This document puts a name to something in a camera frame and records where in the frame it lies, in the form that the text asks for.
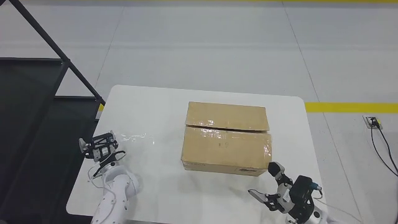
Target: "electrical outlet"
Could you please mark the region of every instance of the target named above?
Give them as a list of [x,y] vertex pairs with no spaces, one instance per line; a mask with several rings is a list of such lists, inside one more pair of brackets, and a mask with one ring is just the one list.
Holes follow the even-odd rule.
[[378,119],[376,116],[363,116],[363,120],[365,121],[366,127],[368,127],[368,129],[371,129],[371,125],[372,125],[372,118],[376,118],[377,122],[379,122],[380,125],[380,129],[383,129],[382,125],[381,125],[381,121],[380,119]]

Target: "cardboard box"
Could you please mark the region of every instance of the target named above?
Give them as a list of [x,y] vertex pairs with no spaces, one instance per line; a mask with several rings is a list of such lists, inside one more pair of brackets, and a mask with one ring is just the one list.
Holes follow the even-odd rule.
[[186,170],[259,176],[271,161],[266,109],[189,102],[181,160]]

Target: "white table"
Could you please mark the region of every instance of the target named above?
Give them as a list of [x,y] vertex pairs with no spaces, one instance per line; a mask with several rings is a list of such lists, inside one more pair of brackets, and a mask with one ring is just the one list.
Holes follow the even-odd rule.
[[[114,86],[95,135],[113,130],[122,160],[144,186],[129,210],[130,220],[172,224],[285,223],[247,190],[275,193],[269,173],[259,177],[184,170],[180,161],[188,102],[265,106],[272,134],[272,160],[293,180],[306,175],[322,185],[304,102],[291,96]],[[93,215],[102,190],[88,182],[93,161],[85,159],[67,212]]]

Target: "floor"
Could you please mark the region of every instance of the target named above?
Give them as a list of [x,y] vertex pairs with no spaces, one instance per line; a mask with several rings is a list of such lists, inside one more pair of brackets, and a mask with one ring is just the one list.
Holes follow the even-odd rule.
[[[113,85],[397,102],[396,4],[244,1],[23,1],[105,99]],[[56,57],[10,5],[0,56]],[[58,95],[90,95],[68,73]],[[397,179],[364,113],[309,113],[328,204],[393,223]],[[396,114],[378,114],[398,157]],[[375,142],[383,157],[380,135]],[[333,208],[346,223],[359,223]]]

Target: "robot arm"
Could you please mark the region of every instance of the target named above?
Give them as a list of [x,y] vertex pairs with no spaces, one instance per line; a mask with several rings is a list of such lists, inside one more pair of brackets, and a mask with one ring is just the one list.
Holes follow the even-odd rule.
[[286,223],[291,224],[324,224],[328,215],[315,206],[312,200],[312,192],[322,188],[312,182],[312,179],[300,175],[293,183],[292,179],[285,175],[285,168],[277,162],[271,162],[268,172],[275,177],[278,183],[277,193],[274,195],[263,194],[257,190],[248,190],[256,200],[265,204],[270,211],[288,213]]
[[94,137],[89,144],[80,139],[79,145],[86,158],[99,162],[99,169],[90,180],[101,177],[103,182],[103,198],[91,223],[123,224],[129,199],[140,191],[137,177],[119,164],[120,159],[116,159],[117,153],[125,152],[116,152],[118,143],[112,132]]

